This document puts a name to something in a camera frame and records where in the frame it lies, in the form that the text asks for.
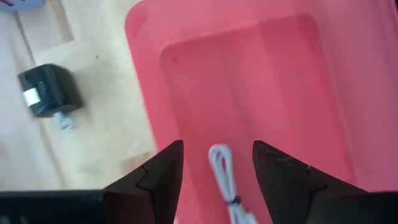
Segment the wooden surface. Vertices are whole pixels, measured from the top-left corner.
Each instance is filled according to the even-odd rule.
[[[124,34],[134,0],[47,0],[0,13],[0,190],[102,188],[155,149]],[[56,63],[73,72],[85,107],[61,131],[34,119],[17,74]]]

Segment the white cable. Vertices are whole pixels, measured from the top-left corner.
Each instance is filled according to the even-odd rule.
[[[216,177],[218,187],[228,203],[231,224],[257,224],[252,213],[246,212],[242,203],[232,203],[236,198],[236,187],[232,169],[232,154],[225,144],[215,144],[209,149],[209,162]]]

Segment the pink plastic bin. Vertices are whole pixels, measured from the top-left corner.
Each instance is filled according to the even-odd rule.
[[[160,149],[185,141],[180,223],[229,223],[208,165],[271,223],[251,162],[261,139],[366,190],[398,190],[393,0],[145,0],[126,34]]]

